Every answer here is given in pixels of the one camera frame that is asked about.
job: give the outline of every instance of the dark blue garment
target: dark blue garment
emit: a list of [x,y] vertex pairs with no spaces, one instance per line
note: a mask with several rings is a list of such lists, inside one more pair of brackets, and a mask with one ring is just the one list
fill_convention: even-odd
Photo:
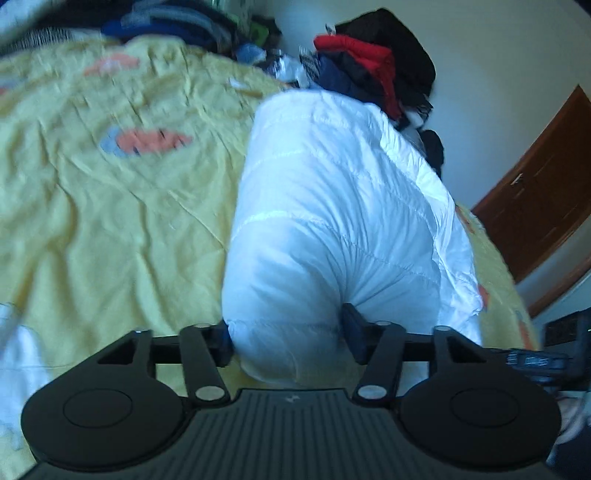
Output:
[[122,26],[120,21],[112,20],[107,22],[100,31],[103,35],[115,37],[121,41],[128,41],[139,35],[172,35],[181,38],[187,45],[197,45],[207,50],[217,48],[215,40],[207,33],[200,35],[195,31],[188,32],[173,23]]
[[353,83],[349,76],[341,71],[337,65],[327,56],[319,54],[320,75],[316,83],[325,90],[337,92],[355,98],[363,103],[380,104],[381,99],[375,95],[366,92]]

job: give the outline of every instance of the black device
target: black device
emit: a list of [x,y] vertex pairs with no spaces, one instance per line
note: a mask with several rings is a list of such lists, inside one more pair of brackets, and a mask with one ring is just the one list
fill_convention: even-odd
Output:
[[[558,478],[544,461],[560,412],[540,386],[580,380],[577,359],[485,349],[445,326],[409,334],[349,304],[342,330],[367,364],[351,396],[240,390],[234,399],[217,370],[232,357],[223,322],[174,337],[131,332],[29,399],[21,424],[38,464],[23,478]],[[428,362],[430,376],[396,398],[405,361]],[[186,398],[156,380],[157,364],[182,364]]]

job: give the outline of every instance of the door frame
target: door frame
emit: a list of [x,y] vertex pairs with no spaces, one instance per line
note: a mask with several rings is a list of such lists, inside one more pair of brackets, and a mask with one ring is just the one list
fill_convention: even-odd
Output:
[[[581,88],[580,85],[577,85],[570,94],[569,98],[566,100],[564,105],[560,108],[556,116],[550,121],[548,126],[544,128],[544,131],[541,135],[535,140],[533,145],[528,149],[527,152],[521,157],[519,162],[510,169],[509,172],[506,173],[505,176],[496,184],[496,186],[486,194],[486,196],[478,202],[478,204],[472,209],[472,213],[477,217],[480,216],[487,208],[492,207],[494,205],[497,197],[499,196],[500,192],[506,187],[508,187],[513,181],[517,179],[520,172],[523,171],[524,167],[531,161],[535,159],[540,148],[544,145],[547,138],[556,130],[556,128],[560,125],[563,118],[569,113],[573,105],[576,105],[578,102],[587,102],[589,104],[589,108],[591,108],[591,100],[587,97],[584,90]],[[565,243],[568,238],[583,224],[583,222],[591,215],[591,204],[589,207],[578,217],[571,227],[565,231],[565,233],[559,237],[553,244],[551,244],[546,251],[532,264],[532,266],[526,270],[519,278],[515,278],[515,283],[519,283],[525,277],[527,277],[530,273],[532,273],[536,268],[538,268],[544,261],[548,260],[548,258],[563,244]]]

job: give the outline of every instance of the door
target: door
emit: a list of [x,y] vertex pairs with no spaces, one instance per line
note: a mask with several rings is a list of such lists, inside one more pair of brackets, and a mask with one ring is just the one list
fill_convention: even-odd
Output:
[[516,283],[591,215],[591,102],[580,86],[473,212]]

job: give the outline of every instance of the bed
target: bed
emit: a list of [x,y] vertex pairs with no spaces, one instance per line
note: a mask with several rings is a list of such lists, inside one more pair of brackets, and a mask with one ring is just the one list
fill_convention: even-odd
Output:
[[[218,322],[254,113],[284,86],[157,37],[22,53],[0,62],[0,80],[0,303],[40,348],[21,373],[56,377],[133,329]],[[536,348],[498,251],[467,209],[457,213],[484,345]],[[264,386],[236,360],[222,376],[233,393]],[[158,377],[183,392],[179,368]],[[33,464],[14,439],[0,437],[6,480]]]

